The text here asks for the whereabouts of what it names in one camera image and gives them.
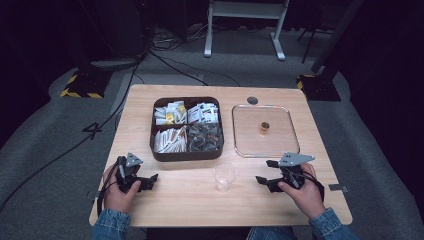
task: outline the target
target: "forearm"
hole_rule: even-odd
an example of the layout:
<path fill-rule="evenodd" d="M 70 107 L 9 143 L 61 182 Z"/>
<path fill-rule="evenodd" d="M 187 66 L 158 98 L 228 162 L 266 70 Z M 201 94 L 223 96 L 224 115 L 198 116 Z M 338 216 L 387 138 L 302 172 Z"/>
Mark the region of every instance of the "forearm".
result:
<path fill-rule="evenodd" d="M 105 209 L 93 226 L 93 240 L 126 239 L 131 217 L 115 210 Z"/>
<path fill-rule="evenodd" d="M 318 239 L 359 239 L 346 225 L 343 225 L 333 209 L 328 208 L 324 213 L 309 220 L 309 225 Z"/>

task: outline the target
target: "gray carpet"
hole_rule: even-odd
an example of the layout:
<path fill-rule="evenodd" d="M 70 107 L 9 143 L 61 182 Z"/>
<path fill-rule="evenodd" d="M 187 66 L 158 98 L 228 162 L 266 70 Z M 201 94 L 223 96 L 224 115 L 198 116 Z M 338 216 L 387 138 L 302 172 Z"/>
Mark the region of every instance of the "gray carpet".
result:
<path fill-rule="evenodd" d="M 207 70 L 169 61 L 213 86 L 237 86 L 236 80 L 244 87 L 296 88 L 296 76 L 311 73 L 314 58 L 328 37 L 317 35 L 305 64 L 301 64 L 309 35 L 298 42 L 300 32 L 283 31 L 280 39 L 287 59 L 278 61 L 269 37 L 271 30 L 217 33 L 211 58 L 203 57 L 204 38 L 156 54 Z M 131 73 L 131 69 L 114 72 L 104 99 L 62 98 L 60 93 L 74 70 L 51 85 L 52 100 L 28 118 L 1 149 L 0 201 L 25 178 L 88 136 L 82 132 L 84 128 L 103 123 L 121 101 Z M 152 55 L 136 73 L 147 84 L 200 85 Z M 139 78 L 134 81 L 142 83 Z M 413 197 L 358 117 L 344 77 L 338 74 L 334 83 L 341 102 L 315 101 L 309 106 L 337 177 L 350 190 L 345 194 L 353 215 L 350 227 L 362 239 L 423 239 L 424 226 Z M 85 141 L 23 185 L 0 213 L 0 239 L 90 239 L 92 195 L 118 122 L 119 115 L 113 116 L 93 140 Z M 311 239 L 307 226 L 295 227 L 295 232 L 299 239 Z M 142 229 L 129 232 L 129 239 L 144 238 Z"/>

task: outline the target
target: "small cup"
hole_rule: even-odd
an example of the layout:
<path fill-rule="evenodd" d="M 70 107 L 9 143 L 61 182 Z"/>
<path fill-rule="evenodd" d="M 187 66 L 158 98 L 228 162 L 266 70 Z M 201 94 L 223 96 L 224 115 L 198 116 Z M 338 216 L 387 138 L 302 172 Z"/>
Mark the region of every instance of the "small cup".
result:
<path fill-rule="evenodd" d="M 226 192 L 237 179 L 237 170 L 231 163 L 221 163 L 215 167 L 214 177 L 216 189 L 220 192 Z"/>

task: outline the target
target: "human hand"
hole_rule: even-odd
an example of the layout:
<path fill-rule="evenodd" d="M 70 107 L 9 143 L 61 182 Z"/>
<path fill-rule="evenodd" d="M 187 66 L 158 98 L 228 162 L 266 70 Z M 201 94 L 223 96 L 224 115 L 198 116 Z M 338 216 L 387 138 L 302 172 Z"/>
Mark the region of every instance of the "human hand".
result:
<path fill-rule="evenodd" d="M 106 181 L 110 171 L 112 171 L 112 166 L 110 166 L 103 174 L 103 181 Z M 119 190 L 119 186 L 116 183 L 117 171 L 118 167 L 114 169 L 112 175 L 110 176 L 109 182 L 106 183 L 108 188 L 104 196 L 104 206 L 105 208 L 128 214 L 141 182 L 134 182 L 131 186 L 131 189 L 127 193 L 123 193 L 121 190 Z"/>
<path fill-rule="evenodd" d="M 311 164 L 304 163 L 301 167 L 304 172 L 307 172 L 316 178 L 315 170 Z M 303 184 L 300 189 L 292 188 L 285 182 L 279 182 L 278 186 L 294 200 L 300 211 L 302 211 L 310 219 L 313 219 L 325 212 L 325 207 L 318 187 L 309 179 L 305 179 L 305 184 Z"/>

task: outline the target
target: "clear plastic tray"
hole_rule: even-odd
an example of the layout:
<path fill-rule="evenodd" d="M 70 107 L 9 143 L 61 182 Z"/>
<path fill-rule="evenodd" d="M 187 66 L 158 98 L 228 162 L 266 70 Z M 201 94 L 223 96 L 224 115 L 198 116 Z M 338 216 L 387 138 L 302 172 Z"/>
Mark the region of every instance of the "clear plastic tray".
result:
<path fill-rule="evenodd" d="M 278 158 L 300 147 L 289 111 L 282 106 L 236 105 L 232 110 L 235 151 L 246 158 Z"/>

